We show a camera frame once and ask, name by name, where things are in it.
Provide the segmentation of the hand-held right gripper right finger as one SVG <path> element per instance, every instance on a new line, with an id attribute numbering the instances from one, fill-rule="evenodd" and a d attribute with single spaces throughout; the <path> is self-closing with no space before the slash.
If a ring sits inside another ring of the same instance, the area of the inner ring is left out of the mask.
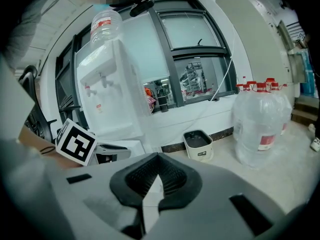
<path id="1" fill-rule="evenodd" d="M 186 207 L 161 211 L 146 239 L 251 240 L 254 233 L 230 200 L 237 195 L 244 196 L 272 225 L 285 217 L 273 199 L 232 171 L 182 156 L 171 158 L 195 169 L 202 187 Z"/>

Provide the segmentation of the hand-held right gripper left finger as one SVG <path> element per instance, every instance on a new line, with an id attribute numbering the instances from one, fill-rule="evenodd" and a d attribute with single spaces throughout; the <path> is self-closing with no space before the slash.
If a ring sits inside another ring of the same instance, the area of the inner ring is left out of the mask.
<path id="1" fill-rule="evenodd" d="M 59 169 L 48 166 L 56 200 L 77 240 L 141 240 L 160 218 L 162 183 L 156 177 L 139 208 L 124 206 L 110 188 L 114 174 L 148 158 L 140 155 L 114 163 Z"/>

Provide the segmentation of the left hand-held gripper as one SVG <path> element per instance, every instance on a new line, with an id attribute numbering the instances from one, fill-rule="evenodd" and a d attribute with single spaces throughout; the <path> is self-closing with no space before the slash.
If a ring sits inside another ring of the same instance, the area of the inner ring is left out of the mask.
<path id="1" fill-rule="evenodd" d="M 94 134 L 67 119 L 55 139 L 55 150 L 60 155 L 82 166 L 88 166 L 98 144 Z M 131 150 L 118 145 L 100 143 L 99 163 L 111 163 L 130 158 Z"/>

